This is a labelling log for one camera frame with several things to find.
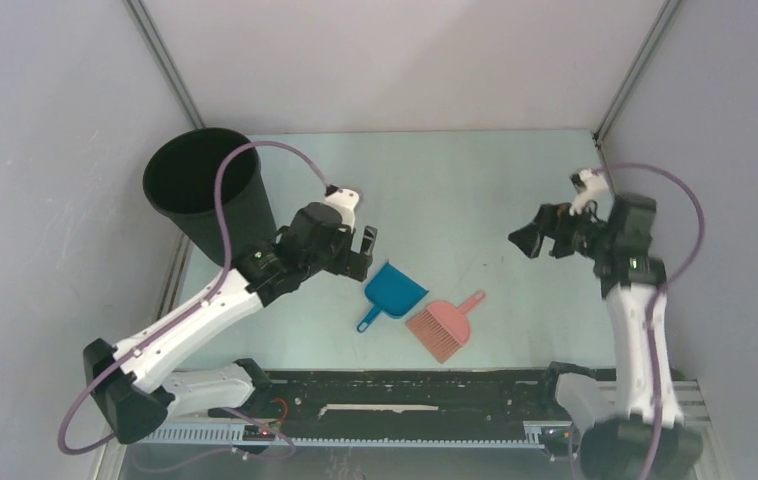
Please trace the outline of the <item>pink hand brush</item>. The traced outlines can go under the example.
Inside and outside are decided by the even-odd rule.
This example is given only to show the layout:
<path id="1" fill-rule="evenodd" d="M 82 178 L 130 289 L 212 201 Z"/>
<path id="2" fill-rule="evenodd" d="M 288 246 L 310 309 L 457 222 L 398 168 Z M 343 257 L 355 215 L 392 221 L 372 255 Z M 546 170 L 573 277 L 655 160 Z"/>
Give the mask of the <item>pink hand brush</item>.
<path id="1" fill-rule="evenodd" d="M 479 290 L 461 305 L 431 302 L 407 320 L 406 327 L 439 364 L 444 364 L 468 343 L 471 326 L 467 315 L 485 298 L 486 292 Z"/>

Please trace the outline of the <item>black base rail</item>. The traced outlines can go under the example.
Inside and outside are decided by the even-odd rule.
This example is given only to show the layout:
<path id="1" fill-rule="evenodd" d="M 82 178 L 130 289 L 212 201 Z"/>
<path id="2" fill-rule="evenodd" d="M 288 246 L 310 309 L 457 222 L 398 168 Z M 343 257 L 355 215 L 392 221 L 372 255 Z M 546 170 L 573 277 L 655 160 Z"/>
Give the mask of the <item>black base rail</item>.
<path id="1" fill-rule="evenodd" d="M 300 441 L 520 442 L 569 420 L 551 369 L 270 370 L 241 412 Z"/>

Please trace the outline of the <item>black trash bin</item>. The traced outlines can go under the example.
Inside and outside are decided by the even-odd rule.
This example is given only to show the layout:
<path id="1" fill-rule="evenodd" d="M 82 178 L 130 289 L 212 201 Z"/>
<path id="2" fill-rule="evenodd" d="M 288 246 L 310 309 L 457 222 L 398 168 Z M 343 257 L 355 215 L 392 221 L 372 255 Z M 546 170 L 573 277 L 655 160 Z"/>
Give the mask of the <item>black trash bin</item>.
<path id="1" fill-rule="evenodd" d="M 248 142 L 243 134 L 225 128 L 190 131 L 159 148 L 142 177 L 151 206 L 218 266 L 224 265 L 224 247 L 214 206 L 215 177 L 226 156 Z M 229 163 L 221 199 L 234 254 L 273 239 L 277 226 L 255 149 Z"/>

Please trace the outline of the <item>blue dustpan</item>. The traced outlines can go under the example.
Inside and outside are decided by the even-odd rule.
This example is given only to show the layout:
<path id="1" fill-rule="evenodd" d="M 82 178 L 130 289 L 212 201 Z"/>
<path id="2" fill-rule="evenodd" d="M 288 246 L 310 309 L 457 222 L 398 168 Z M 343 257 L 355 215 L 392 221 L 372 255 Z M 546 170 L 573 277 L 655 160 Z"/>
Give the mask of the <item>blue dustpan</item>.
<path id="1" fill-rule="evenodd" d="M 428 293 L 418 282 L 386 262 L 364 288 L 371 308 L 356 325 L 356 331 L 364 333 L 381 314 L 393 319 L 406 316 Z"/>

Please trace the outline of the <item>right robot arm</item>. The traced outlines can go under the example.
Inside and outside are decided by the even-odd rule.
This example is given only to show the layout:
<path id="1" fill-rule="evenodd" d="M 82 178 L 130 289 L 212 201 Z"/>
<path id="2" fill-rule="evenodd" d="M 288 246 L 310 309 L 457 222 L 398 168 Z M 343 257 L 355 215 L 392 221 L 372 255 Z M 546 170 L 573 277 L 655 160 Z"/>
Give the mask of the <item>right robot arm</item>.
<path id="1" fill-rule="evenodd" d="M 567 203 L 543 204 L 509 241 L 528 258 L 545 240 L 550 256 L 592 260 L 612 323 L 615 398 L 577 365 L 553 362 L 554 380 L 536 392 L 540 411 L 569 414 L 579 433 L 579 464 L 588 479 L 684 479 L 703 453 L 699 433 L 684 424 L 666 351 L 664 262 L 649 253 L 655 200 L 618 194 L 607 219 L 589 203 L 571 213 Z"/>

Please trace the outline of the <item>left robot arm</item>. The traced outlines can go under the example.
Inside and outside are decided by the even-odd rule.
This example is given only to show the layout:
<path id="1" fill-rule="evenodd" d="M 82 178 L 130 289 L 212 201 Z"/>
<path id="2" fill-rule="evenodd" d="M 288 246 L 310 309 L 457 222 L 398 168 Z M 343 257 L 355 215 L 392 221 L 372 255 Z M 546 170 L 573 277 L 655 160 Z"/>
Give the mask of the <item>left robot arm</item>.
<path id="1" fill-rule="evenodd" d="M 259 416 L 271 403 L 270 380 L 239 359 L 212 370 L 178 371 L 200 347 L 279 297 L 326 271 L 362 281 L 377 230 L 367 226 L 351 248 L 359 194 L 339 189 L 300 209 L 278 239 L 240 253 L 230 270 L 147 329 L 115 345 L 96 339 L 83 351 L 86 378 L 113 437 L 138 442 L 166 420 L 223 407 Z"/>

